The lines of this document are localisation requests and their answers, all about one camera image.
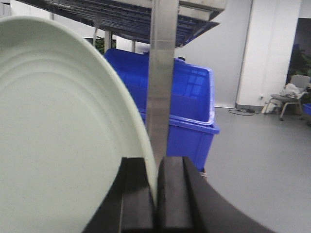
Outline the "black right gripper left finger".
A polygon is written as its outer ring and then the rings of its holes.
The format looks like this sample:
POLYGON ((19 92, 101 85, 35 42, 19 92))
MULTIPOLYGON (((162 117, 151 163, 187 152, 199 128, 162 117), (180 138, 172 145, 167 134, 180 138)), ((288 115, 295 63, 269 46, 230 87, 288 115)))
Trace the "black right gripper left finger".
POLYGON ((121 160, 107 195, 84 233, 154 233, 155 205, 143 158, 121 160))

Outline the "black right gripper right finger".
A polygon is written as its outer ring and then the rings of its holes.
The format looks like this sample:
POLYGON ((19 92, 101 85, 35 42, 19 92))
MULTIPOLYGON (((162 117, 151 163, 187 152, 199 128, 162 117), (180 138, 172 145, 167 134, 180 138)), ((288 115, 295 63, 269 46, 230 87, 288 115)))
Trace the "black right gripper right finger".
POLYGON ((270 233, 224 199, 188 157, 164 157, 158 173, 161 233, 270 233))

